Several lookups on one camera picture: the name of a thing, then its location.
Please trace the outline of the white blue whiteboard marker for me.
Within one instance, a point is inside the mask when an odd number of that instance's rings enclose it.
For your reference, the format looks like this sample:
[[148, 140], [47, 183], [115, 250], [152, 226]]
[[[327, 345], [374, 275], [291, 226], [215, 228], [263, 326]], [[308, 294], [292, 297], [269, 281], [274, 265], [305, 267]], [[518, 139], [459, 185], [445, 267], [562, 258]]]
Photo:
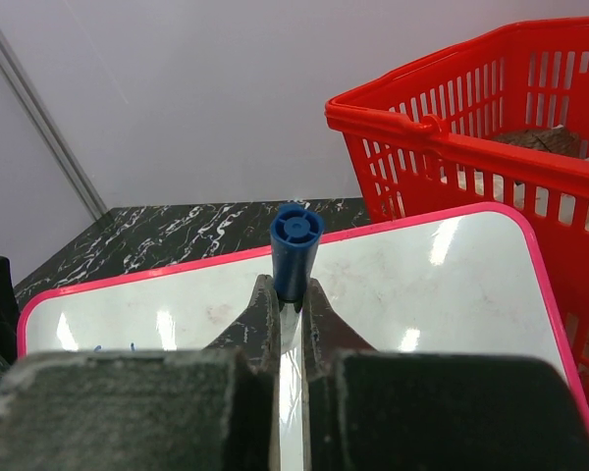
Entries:
[[297, 203], [279, 207], [270, 225], [273, 287], [279, 299], [281, 353], [297, 345], [295, 334], [325, 224]]

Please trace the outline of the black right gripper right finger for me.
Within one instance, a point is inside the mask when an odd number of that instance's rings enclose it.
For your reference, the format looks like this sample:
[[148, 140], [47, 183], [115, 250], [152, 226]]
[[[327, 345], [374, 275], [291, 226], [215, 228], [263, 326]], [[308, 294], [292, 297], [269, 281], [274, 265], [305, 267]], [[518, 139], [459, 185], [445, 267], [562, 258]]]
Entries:
[[308, 470], [589, 470], [589, 423], [545, 361], [379, 351], [317, 281], [301, 333]]

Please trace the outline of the pink framed whiteboard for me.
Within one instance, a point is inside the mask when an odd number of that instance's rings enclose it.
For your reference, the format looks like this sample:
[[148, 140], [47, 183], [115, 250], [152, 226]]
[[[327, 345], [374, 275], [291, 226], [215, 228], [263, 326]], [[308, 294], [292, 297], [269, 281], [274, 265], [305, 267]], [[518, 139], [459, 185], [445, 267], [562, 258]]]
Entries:
[[[18, 353], [261, 347], [246, 313], [267, 246], [45, 291], [25, 307]], [[324, 235], [310, 290], [321, 332], [400, 353], [520, 354], [589, 406], [529, 223], [480, 203]]]

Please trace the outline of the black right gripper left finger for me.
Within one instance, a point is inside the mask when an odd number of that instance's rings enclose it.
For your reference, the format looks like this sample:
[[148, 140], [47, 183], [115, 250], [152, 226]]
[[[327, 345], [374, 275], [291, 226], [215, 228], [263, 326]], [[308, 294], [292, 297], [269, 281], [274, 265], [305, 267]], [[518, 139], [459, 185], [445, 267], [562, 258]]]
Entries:
[[276, 470], [280, 302], [259, 276], [201, 350], [36, 353], [0, 380], [0, 470]]

